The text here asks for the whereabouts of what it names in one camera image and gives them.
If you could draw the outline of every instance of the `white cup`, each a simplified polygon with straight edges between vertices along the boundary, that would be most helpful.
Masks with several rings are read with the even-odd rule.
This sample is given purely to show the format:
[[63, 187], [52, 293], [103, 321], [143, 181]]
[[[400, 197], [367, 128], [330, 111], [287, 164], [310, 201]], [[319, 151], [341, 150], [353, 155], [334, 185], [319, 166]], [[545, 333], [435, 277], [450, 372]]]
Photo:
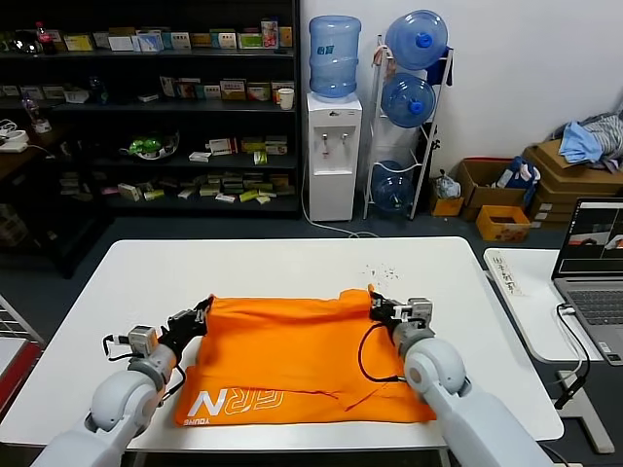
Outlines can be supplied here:
[[279, 105], [281, 110], [290, 110], [294, 105], [294, 90], [291, 88], [281, 88], [279, 93]]

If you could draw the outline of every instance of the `laptop screen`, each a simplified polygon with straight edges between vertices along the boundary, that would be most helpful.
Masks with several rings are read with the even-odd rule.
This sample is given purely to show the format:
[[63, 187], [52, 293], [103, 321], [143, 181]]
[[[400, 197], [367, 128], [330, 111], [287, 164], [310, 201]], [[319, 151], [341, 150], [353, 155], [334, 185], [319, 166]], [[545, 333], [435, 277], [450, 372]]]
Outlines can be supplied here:
[[554, 277], [623, 275], [623, 198], [579, 199]]

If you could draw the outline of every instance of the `blue water jug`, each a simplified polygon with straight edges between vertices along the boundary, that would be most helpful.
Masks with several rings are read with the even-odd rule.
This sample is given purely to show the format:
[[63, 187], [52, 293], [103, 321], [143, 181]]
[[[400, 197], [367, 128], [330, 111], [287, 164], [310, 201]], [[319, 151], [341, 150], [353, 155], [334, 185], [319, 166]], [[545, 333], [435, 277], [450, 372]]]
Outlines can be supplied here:
[[430, 118], [435, 108], [435, 92], [417, 76], [397, 73], [383, 87], [381, 108], [394, 125], [415, 128]]
[[446, 51], [448, 28], [436, 13], [417, 10], [391, 24], [385, 43], [400, 66], [408, 70], [423, 70]]
[[344, 97], [357, 89], [355, 70], [361, 22], [326, 16], [310, 21], [311, 90], [323, 97]]
[[[396, 161], [381, 163], [389, 170], [402, 170], [402, 165]], [[383, 211], [403, 212], [413, 204], [413, 184], [403, 173], [391, 172], [385, 167], [375, 165], [372, 169], [372, 200]]]

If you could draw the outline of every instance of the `black cable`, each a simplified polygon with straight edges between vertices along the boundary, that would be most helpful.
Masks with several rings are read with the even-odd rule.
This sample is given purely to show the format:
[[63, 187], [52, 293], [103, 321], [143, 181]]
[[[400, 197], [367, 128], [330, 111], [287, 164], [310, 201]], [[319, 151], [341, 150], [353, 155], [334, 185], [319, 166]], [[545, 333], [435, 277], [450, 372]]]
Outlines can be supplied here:
[[570, 467], [570, 464], [568, 463], [568, 461], [567, 461], [564, 457], [562, 457], [562, 456], [560, 455], [560, 453], [559, 453], [557, 450], [555, 450], [555, 449], [553, 449], [553, 448], [550, 448], [550, 447], [549, 447], [549, 446], [547, 446], [547, 445], [540, 445], [540, 446], [541, 446], [543, 449], [548, 450], [549, 452], [551, 452], [552, 454], [554, 454], [554, 456], [555, 456], [555, 457], [557, 457], [557, 458], [558, 458], [558, 460], [560, 460], [561, 462], [563, 462], [563, 463], [564, 463], [567, 467]]
[[577, 391], [580, 390], [580, 388], [584, 385], [584, 383], [586, 382], [586, 378], [588, 377], [589, 373], [591, 373], [591, 357], [588, 354], [588, 350], [586, 349], [586, 347], [584, 346], [584, 344], [582, 343], [582, 341], [579, 339], [579, 337], [577, 336], [577, 334], [571, 329], [571, 327], [569, 326], [569, 324], [567, 324], [567, 321], [565, 321], [565, 319], [563, 319], [563, 314], [561, 313], [561, 310], [563, 308], [569, 308], [570, 305], [569, 304], [558, 304], [556, 306], [556, 314], [558, 314], [559, 319], [561, 320], [561, 322], [565, 325], [565, 327], [567, 328], [567, 330], [570, 332], [570, 334], [573, 336], [573, 338], [577, 341], [577, 343], [580, 344], [580, 347], [582, 347], [582, 351], [584, 352], [584, 355], [586, 355], [586, 371], [584, 372], [584, 375], [581, 375], [579, 377], [577, 377], [577, 379], [573, 382], [573, 384], [563, 393], [563, 395], [556, 401], [556, 403], [554, 404], [554, 407], [556, 409], [561, 409], [562, 407], [565, 406], [565, 404], [573, 398], [573, 396], [575, 395], [575, 393]]
[[179, 374], [182, 376], [182, 380], [179, 381], [177, 384], [175, 384], [173, 387], [171, 387], [166, 392], [166, 394], [163, 396], [163, 402], [166, 401], [166, 399], [171, 397], [173, 394], [175, 394], [179, 390], [179, 388], [182, 387], [184, 385], [184, 383], [186, 382], [186, 374], [180, 368], [179, 364], [175, 365], [175, 370], [177, 370], [179, 372]]
[[124, 358], [132, 358], [132, 357], [142, 357], [140, 353], [124, 353], [123, 355], [119, 355], [117, 357], [108, 357], [109, 362], [116, 362], [117, 360], [123, 360]]
[[372, 332], [375, 329], [382, 328], [384, 326], [385, 326], [385, 324], [383, 324], [383, 323], [373, 324], [370, 327], [370, 329], [368, 329], [368, 331], [366, 331], [366, 334], [363, 335], [363, 338], [361, 338], [361, 342], [359, 343], [359, 351], [357, 352], [357, 362], [359, 363], [359, 370], [361, 370], [361, 373], [366, 378], [371, 380], [372, 382], [402, 382], [403, 379], [401, 379], [398, 375], [394, 375], [393, 377], [371, 377], [370, 375], [368, 375], [368, 372], [366, 372], [365, 368], [363, 368], [363, 362], [362, 362], [363, 345], [365, 344], [366, 340], [368, 339], [368, 336], [370, 336], [370, 334], [372, 334]]

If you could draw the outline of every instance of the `white table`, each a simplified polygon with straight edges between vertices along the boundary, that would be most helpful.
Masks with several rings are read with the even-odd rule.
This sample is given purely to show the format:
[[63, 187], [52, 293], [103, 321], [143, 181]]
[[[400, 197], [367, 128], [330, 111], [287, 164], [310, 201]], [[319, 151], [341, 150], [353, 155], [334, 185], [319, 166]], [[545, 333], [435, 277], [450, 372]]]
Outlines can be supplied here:
[[[485, 263], [531, 354], [542, 362], [576, 362], [573, 342], [556, 314], [556, 305], [564, 301], [551, 279], [558, 251], [489, 248]], [[584, 343], [591, 360], [602, 360], [575, 316], [564, 319]]]
[[[249, 274], [252, 268], [257, 274]], [[107, 334], [159, 326], [208, 294], [336, 298], [373, 283], [387, 297], [424, 296], [432, 328], [452, 342], [473, 380], [498, 396], [537, 440], [563, 424], [469, 244], [462, 238], [124, 240], [115, 243], [70, 310], [0, 425], [0, 441], [44, 445], [83, 418], [109, 363]], [[187, 348], [191, 364], [200, 341]], [[175, 400], [129, 448], [143, 451], [435, 449], [436, 422], [343, 422], [179, 428]]]

